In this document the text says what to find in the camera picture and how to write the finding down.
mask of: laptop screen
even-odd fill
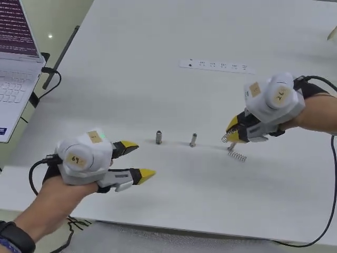
[[[0,0],[0,52],[38,56],[19,0]]]

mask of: metal peg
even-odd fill
[[[227,150],[228,151],[233,151],[235,145],[236,145],[236,142],[232,142],[231,145],[227,148]]]
[[[196,141],[196,133],[194,133],[192,135],[192,140],[191,140],[191,143],[190,143],[191,148],[195,147],[195,141]]]
[[[156,134],[156,144],[162,144],[162,133],[161,131],[157,131],[157,134]]]

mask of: laptop keyboard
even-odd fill
[[[20,103],[32,76],[0,71],[0,77],[3,78],[3,81],[0,81],[0,102]]]

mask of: black wristwatch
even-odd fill
[[[33,253],[36,248],[32,238],[12,221],[0,221],[0,238],[8,240],[21,253]]]

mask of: forearm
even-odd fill
[[[301,127],[308,130],[337,133],[337,98],[318,94],[305,100],[305,109],[281,129]]]
[[[51,184],[59,183],[57,193]],[[97,191],[97,184],[67,186],[61,177],[47,180],[34,202],[14,222],[35,241],[58,229],[81,200]]]

